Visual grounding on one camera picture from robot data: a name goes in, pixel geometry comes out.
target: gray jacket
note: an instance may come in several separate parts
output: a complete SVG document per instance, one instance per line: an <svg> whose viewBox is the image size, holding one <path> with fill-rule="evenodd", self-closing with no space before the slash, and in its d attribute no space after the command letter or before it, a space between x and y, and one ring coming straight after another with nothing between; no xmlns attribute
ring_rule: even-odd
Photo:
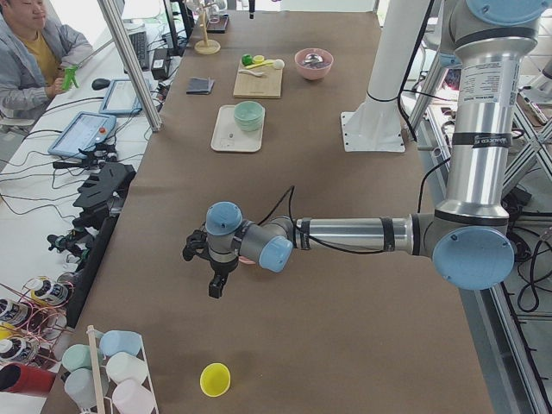
<svg viewBox="0 0 552 414"><path fill-rule="evenodd" d="M61 67L76 65L92 53L84 35L67 25L47 19L42 35ZM0 110L16 118L38 119L50 103L44 76L35 57L13 34L2 15L0 62Z"/></svg>

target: keyboard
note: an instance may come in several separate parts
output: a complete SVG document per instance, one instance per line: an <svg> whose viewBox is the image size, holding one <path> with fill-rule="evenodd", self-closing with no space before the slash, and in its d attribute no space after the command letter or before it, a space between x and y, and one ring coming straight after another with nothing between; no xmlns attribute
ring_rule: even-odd
<svg viewBox="0 0 552 414"><path fill-rule="evenodd" d="M142 30L141 32L134 32L129 34L130 43L132 43L132 48L135 50L136 57L138 62L140 62L140 67L142 70L149 69L149 56L147 55L147 37L146 31Z"/></svg>

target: man's hand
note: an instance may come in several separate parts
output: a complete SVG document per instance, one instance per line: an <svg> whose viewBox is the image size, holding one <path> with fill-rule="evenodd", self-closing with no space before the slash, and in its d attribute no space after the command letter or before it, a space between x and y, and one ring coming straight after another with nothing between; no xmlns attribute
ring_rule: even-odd
<svg viewBox="0 0 552 414"><path fill-rule="evenodd" d="M46 87L46 96L53 99L56 95L64 93L66 91L61 87L63 85L63 78L57 78L54 80L53 85Z"/></svg>

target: pink bowl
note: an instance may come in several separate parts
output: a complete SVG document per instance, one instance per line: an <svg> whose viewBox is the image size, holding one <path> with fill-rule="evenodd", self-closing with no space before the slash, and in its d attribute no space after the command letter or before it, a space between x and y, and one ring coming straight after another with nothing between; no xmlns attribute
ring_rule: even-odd
<svg viewBox="0 0 552 414"><path fill-rule="evenodd" d="M303 62L304 58L309 53L319 54L320 56L322 56L323 61L329 63L329 65L324 67L310 67L302 65L301 62ZM295 53L295 67L297 68L297 72L299 72L299 74L305 79L315 80L323 78L328 74L333 64L334 57L331 55L330 52L324 49L308 47Z"/></svg>

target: computer mouse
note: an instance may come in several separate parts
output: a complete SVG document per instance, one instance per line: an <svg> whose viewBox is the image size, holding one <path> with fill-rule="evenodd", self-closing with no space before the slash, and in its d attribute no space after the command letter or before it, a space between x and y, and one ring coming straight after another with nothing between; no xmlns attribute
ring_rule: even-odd
<svg viewBox="0 0 552 414"><path fill-rule="evenodd" d="M110 85L111 81L109 79L98 78L92 81L92 89L94 91L99 91L100 89L105 89Z"/></svg>

